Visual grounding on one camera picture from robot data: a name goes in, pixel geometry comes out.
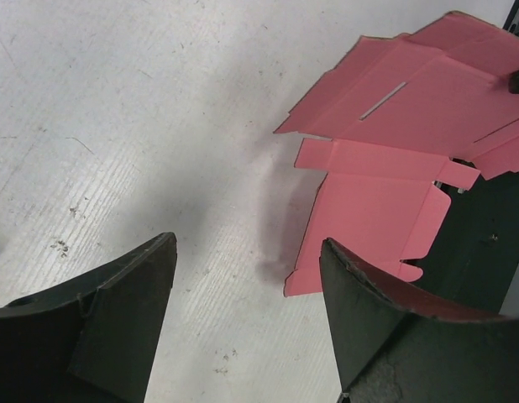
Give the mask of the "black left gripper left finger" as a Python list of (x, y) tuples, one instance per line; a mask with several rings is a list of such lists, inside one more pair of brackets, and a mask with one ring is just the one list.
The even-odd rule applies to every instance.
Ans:
[(0, 402), (141, 402), (176, 270), (162, 233), (0, 308)]

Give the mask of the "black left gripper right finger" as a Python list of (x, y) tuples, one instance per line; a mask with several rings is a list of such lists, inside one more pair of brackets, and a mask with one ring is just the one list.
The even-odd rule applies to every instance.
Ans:
[(436, 296), (331, 238), (319, 263), (342, 402), (519, 402), (519, 317)]

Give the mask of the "pink paper box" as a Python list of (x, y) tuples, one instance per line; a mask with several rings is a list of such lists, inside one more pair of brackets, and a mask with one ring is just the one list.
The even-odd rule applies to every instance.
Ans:
[(286, 296), (322, 289), (322, 242), (413, 282), (450, 207), (441, 185), (519, 171), (519, 37), (451, 12), (413, 34), (361, 37), (291, 109), (296, 167), (323, 170)]

